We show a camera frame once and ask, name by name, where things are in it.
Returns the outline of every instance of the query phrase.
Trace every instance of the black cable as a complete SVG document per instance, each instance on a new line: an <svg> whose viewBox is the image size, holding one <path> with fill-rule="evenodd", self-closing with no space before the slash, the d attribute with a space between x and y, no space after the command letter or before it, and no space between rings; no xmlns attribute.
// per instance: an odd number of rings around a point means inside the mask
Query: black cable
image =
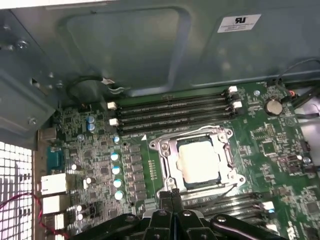
<svg viewBox="0 0 320 240"><path fill-rule="evenodd" d="M305 59L305 60L299 61L299 62L297 62L297 63L289 66L288 68L286 68L283 72L281 72L281 73L276 77L276 79L275 79L275 81L274 81L275 86L276 86L278 89L280 89L280 90L282 90L282 91L285 91L286 94L287 94L287 96L290 96L291 94L290 94L289 90L286 89L284 86L281 86L281 85L279 84L280 78L282 78L282 76L283 76L284 74L286 74L286 73L289 72L290 70L294 69L295 67L297 67L297 66L299 66L299 65L302 65L302 64L305 64L305 63L308 63L308 62L317 62L318 64L320 64L320 59L318 59L318 58L309 58L309 59Z"/></svg>
<svg viewBox="0 0 320 240"><path fill-rule="evenodd" d="M319 113L299 114L295 115L297 119L317 119L320 117Z"/></svg>
<svg viewBox="0 0 320 240"><path fill-rule="evenodd" d="M103 81L103 77L101 76L94 76L94 75L88 75L88 76L80 76L77 77L76 79L72 80L65 88L65 93L66 95L73 100L76 104L81 105L81 101L75 96L73 95L70 90L75 87L76 85L78 85L79 83L85 82L85 81L98 81L98 82L102 82Z"/></svg>
<svg viewBox="0 0 320 240"><path fill-rule="evenodd" d="M313 97L317 96L320 93L320 85L311 88L295 100L291 102L294 109L300 108L302 105L310 101Z"/></svg>

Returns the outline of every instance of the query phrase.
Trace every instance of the mesh grille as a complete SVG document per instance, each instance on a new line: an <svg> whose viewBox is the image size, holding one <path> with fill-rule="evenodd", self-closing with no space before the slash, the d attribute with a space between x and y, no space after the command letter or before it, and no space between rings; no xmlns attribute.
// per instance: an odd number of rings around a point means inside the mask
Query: mesh grille
<svg viewBox="0 0 320 240"><path fill-rule="evenodd" d="M1 202L33 190L32 151L0 142ZM31 240L33 199L23 196L0 210L1 240Z"/></svg>

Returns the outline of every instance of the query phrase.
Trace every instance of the motherboard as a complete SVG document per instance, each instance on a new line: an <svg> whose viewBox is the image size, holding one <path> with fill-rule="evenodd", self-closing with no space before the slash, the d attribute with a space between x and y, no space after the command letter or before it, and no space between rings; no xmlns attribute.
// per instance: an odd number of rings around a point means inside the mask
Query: motherboard
<svg viewBox="0 0 320 240"><path fill-rule="evenodd" d="M58 229L76 235L123 213L142 217L160 191L178 188L184 208L207 220L224 213L320 239L318 168L285 96L254 82L60 109L47 174L67 187L48 194L65 191L68 204L46 220L63 214Z"/></svg>

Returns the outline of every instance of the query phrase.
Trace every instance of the ul label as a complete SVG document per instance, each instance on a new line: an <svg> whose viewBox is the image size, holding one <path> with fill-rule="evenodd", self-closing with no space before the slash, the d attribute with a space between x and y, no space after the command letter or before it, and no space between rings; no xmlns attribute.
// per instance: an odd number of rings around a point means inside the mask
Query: ul label
<svg viewBox="0 0 320 240"><path fill-rule="evenodd" d="M224 17L217 32L227 33L251 30L260 17L261 14Z"/></svg>

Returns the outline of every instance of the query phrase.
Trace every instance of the cpu socket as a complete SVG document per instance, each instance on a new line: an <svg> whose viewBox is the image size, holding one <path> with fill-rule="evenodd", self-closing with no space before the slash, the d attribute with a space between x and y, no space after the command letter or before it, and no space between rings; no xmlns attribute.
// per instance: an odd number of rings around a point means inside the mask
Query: cpu socket
<svg viewBox="0 0 320 240"><path fill-rule="evenodd" d="M178 188L183 200L222 194L246 182L230 150L233 132L220 126L164 134L150 142L161 160L163 189Z"/></svg>

